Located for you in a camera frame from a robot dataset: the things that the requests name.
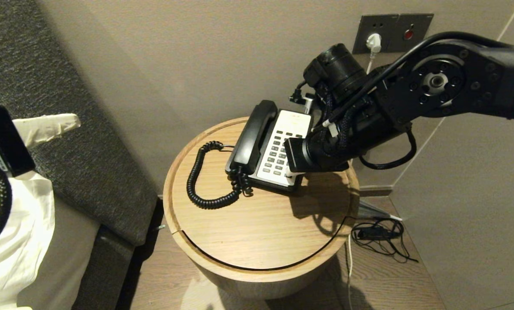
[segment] wall socket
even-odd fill
[[[362,15],[353,54],[369,53],[366,39],[381,35],[381,53],[404,52],[424,39],[434,14]]]

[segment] gray sofa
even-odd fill
[[[36,147],[31,155],[38,173],[53,183],[60,202],[56,216],[67,205],[79,220],[97,227],[72,308],[114,309],[158,198],[32,0],[0,0],[0,105],[13,118],[79,115],[81,128]],[[52,242],[59,238],[55,235]],[[52,268],[58,272],[60,266]]]

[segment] round wooden side table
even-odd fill
[[[352,167],[310,173],[293,193],[253,188],[253,196],[224,208],[195,206],[186,180],[198,149],[213,140],[234,145],[246,122],[223,122],[182,149],[165,182],[165,216],[174,241],[218,287],[244,298],[281,298],[316,279],[347,240],[358,212],[358,180]],[[224,172],[230,154],[206,154],[196,183],[199,196],[231,192]]]

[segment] wooden table top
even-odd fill
[[[310,259],[352,227],[358,210],[358,181],[352,167],[340,173],[304,175],[294,193],[253,188],[217,210],[198,208],[186,194],[196,153],[212,140],[234,145],[247,118],[227,121],[201,133],[176,157],[164,188],[168,226],[215,261],[245,270],[274,270]],[[210,151],[196,183],[202,198],[231,192],[224,167],[230,152]]]

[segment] telephone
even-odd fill
[[[227,161],[227,174],[241,167],[249,183],[257,187],[294,191],[301,183],[301,175],[287,177],[290,168],[284,141],[304,138],[312,125],[312,116],[282,110],[270,100],[255,106],[243,132]]]

